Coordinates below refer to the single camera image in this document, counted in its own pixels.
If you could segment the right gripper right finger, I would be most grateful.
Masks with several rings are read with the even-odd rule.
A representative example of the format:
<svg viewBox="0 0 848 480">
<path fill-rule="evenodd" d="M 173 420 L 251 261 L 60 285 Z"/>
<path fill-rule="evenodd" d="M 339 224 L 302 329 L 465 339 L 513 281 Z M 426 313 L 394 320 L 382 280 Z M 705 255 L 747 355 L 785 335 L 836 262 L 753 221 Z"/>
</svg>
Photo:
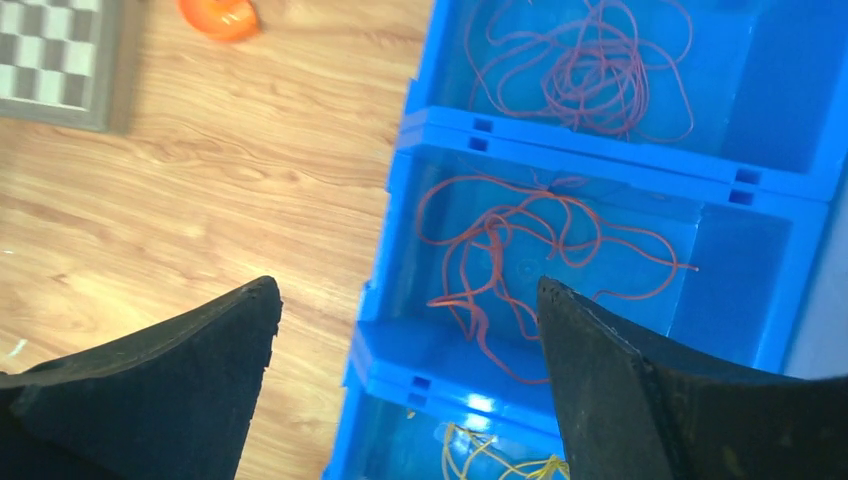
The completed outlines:
<svg viewBox="0 0 848 480">
<path fill-rule="evenodd" d="M 575 479 L 843 479 L 847 380 L 692 349 L 565 284 L 537 284 L 554 411 Z"/>
</svg>

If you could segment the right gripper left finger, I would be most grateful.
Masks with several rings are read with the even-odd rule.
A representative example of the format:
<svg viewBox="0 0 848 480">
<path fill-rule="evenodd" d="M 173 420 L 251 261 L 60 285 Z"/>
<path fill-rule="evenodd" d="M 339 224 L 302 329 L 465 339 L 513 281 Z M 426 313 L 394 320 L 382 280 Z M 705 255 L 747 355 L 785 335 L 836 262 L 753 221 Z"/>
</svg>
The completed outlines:
<svg viewBox="0 0 848 480">
<path fill-rule="evenodd" d="M 231 479 L 283 302 L 269 276 L 1 377 L 5 479 Z"/>
</svg>

